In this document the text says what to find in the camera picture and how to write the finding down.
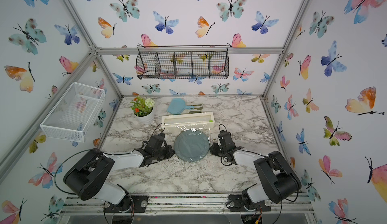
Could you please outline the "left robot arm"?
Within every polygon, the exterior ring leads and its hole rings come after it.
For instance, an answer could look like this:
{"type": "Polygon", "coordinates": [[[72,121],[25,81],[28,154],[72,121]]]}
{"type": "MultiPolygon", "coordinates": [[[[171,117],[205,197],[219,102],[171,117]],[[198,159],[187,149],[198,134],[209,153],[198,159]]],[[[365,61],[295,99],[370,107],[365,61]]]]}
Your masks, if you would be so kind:
{"type": "Polygon", "coordinates": [[[148,167],[168,160],[175,154],[159,133],[144,141],[143,145],[128,153],[106,153],[97,148],[86,151],[85,155],[64,175],[63,182],[81,200],[92,198],[121,205],[130,200],[130,194],[119,185],[107,181],[111,172],[148,167]]]}

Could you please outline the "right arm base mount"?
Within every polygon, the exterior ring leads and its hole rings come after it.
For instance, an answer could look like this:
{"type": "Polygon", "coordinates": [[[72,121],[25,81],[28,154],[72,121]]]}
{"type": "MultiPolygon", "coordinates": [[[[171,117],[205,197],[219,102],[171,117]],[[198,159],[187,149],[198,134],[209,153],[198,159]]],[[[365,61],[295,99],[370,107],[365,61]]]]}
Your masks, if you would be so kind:
{"type": "Polygon", "coordinates": [[[231,212],[270,212],[265,201],[253,202],[246,194],[229,195],[226,208],[231,212]]]}

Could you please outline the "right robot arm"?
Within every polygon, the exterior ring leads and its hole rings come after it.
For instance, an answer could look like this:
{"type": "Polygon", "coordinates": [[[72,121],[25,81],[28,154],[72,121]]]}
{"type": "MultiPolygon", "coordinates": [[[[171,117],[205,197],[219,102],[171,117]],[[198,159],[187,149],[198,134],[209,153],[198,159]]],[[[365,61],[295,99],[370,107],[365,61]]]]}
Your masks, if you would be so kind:
{"type": "Polygon", "coordinates": [[[270,200],[281,203],[290,195],[298,193],[301,182],[295,172],[286,162],[279,151],[267,155],[243,150],[237,147],[231,133],[221,130],[218,134],[218,143],[210,147],[210,153],[218,156],[225,166],[240,165],[257,171],[259,184],[255,184],[242,192],[241,198],[247,209],[254,204],[270,200]]]}

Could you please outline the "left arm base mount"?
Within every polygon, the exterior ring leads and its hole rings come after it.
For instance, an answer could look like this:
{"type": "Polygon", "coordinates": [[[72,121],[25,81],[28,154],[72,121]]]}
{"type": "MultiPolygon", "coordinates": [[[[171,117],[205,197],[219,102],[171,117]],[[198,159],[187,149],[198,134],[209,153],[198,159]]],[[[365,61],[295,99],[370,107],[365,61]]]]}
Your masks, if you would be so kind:
{"type": "Polygon", "coordinates": [[[107,214],[141,214],[145,213],[149,197],[146,195],[125,196],[119,204],[107,202],[103,211],[107,214]]]}

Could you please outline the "clear plastic wrap sheet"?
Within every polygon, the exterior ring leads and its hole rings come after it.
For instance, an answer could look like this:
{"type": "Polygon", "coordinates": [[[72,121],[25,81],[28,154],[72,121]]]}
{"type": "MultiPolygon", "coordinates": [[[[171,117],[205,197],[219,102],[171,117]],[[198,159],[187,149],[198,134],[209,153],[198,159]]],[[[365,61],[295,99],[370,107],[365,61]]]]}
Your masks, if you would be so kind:
{"type": "Polygon", "coordinates": [[[173,144],[176,156],[189,163],[201,161],[209,152],[211,128],[208,124],[179,126],[181,132],[173,144]]]}

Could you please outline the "teal ceramic plate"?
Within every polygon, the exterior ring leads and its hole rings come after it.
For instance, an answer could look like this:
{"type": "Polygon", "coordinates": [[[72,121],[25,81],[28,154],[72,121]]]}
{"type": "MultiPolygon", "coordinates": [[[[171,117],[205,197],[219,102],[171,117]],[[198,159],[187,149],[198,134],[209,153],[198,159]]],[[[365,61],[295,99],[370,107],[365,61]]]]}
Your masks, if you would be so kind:
{"type": "Polygon", "coordinates": [[[204,132],[187,130],[176,137],[173,148],[179,159],[194,163],[202,160],[207,155],[210,142],[204,132]]]}

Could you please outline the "cream plastic wrap dispenser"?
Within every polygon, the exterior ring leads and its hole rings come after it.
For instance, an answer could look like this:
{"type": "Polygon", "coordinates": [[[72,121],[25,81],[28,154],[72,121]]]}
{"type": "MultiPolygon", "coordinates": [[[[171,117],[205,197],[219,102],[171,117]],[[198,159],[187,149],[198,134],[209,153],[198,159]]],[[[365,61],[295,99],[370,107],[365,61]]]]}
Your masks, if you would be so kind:
{"type": "Polygon", "coordinates": [[[181,114],[162,116],[162,123],[169,133],[180,133],[187,130],[210,130],[215,125],[215,118],[212,112],[181,114]]]}

